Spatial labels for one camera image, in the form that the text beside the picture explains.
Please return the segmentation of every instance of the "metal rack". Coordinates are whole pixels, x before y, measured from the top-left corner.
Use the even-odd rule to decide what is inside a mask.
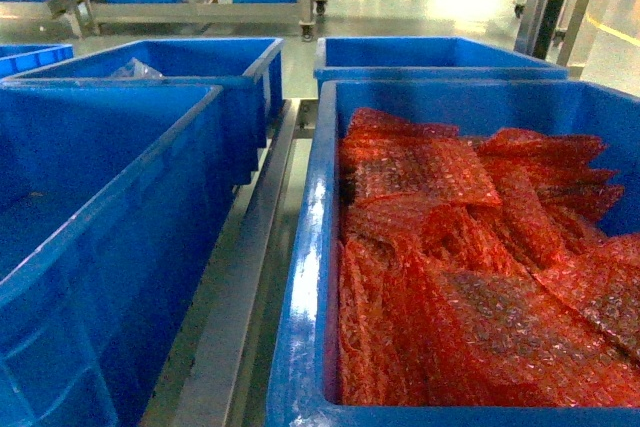
[[[78,5],[88,0],[47,0],[44,2],[0,2],[0,19],[4,20],[55,20],[66,17],[73,33],[82,37],[91,22],[86,23]]]

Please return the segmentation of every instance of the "floor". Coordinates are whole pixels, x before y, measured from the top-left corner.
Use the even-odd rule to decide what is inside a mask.
[[[444,35],[464,36],[511,49],[519,21],[513,13],[515,0],[330,0],[327,13],[317,25],[318,36],[367,35]],[[599,19],[610,29],[624,35],[600,31],[583,79],[640,95],[640,48],[629,39],[640,40],[640,0],[611,0],[606,16]],[[303,43],[297,25],[153,25],[105,26],[102,37],[77,40],[62,22],[43,25],[3,22],[0,43],[71,42],[76,54],[87,54],[132,40],[148,37],[226,37],[280,36],[286,39],[284,48],[284,90],[286,97],[316,97],[312,65],[315,42]],[[550,58],[557,55],[552,49]],[[301,202],[310,141],[299,140],[296,158],[287,191],[286,209],[289,222],[295,225]],[[145,427],[171,425],[173,412],[179,401],[184,379],[189,374],[190,359],[197,345],[199,333],[206,321],[208,270],[196,294],[194,308],[185,321],[176,341],[171,365],[158,385],[142,425]],[[282,296],[282,278],[276,282],[272,295]],[[261,425],[265,385],[268,379],[270,352],[278,320],[279,302],[273,303],[264,326],[260,355],[256,361],[254,391],[246,425]]]

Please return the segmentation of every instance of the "metal frame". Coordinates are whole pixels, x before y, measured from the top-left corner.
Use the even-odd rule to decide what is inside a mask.
[[[602,20],[608,6],[608,0],[576,0],[558,56],[558,64],[567,66],[572,78],[582,75],[598,33],[596,25],[587,21],[587,13]]]
[[[227,248],[225,239],[218,241],[216,250],[227,251],[227,262],[213,264],[221,295],[199,339],[172,423],[175,427],[242,424],[269,286],[272,281],[285,281],[272,276],[282,265],[288,266],[287,259],[271,251],[290,252],[290,246],[274,244],[280,242],[283,230],[291,230],[286,238],[295,235],[296,226],[282,221],[282,204],[301,102],[285,102],[249,205],[234,204],[230,215],[243,217],[234,247]]]
[[[56,20],[64,15],[74,35],[82,37],[85,29],[92,26],[89,9],[88,24],[83,24],[78,2],[87,0],[47,0],[44,2],[0,2],[0,19],[6,20]]]

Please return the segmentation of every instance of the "bubble wrap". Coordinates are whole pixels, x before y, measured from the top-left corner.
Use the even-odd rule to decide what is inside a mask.
[[[420,357],[398,348],[409,345],[402,338],[410,317],[404,306],[390,309],[387,304],[389,294],[397,294],[394,287],[401,285],[401,270],[388,247],[348,237],[340,264],[340,379],[345,405],[427,403]],[[420,344],[413,345],[415,351]]]
[[[545,205],[569,207],[592,222],[602,220],[623,195],[622,185],[579,185],[538,193]]]
[[[367,236],[392,245],[427,249],[454,229],[454,209],[424,193],[382,197],[349,209],[346,234]]]
[[[536,279],[640,361],[640,235],[613,238]]]
[[[459,128],[446,124],[414,124],[402,117],[367,107],[356,110],[349,124],[350,136],[376,138],[381,135],[404,137],[456,137]]]
[[[586,165],[606,149],[602,139],[590,135],[546,136],[524,129],[501,129],[478,147],[481,155],[544,157],[554,165]]]
[[[494,177],[496,188],[502,197],[503,214],[512,238],[541,268],[562,264],[569,258],[569,251],[560,229],[551,221],[540,203],[536,191],[520,169]]]
[[[344,149],[355,165],[355,202],[425,192],[443,202],[500,205],[500,198],[473,149],[454,139],[431,139],[413,147]]]
[[[637,367],[532,279],[413,262],[431,294],[432,405],[640,405]]]

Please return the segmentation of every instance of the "metal shelf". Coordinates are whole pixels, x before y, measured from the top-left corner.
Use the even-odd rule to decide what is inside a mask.
[[[0,19],[55,20],[67,10],[67,0],[0,2]]]

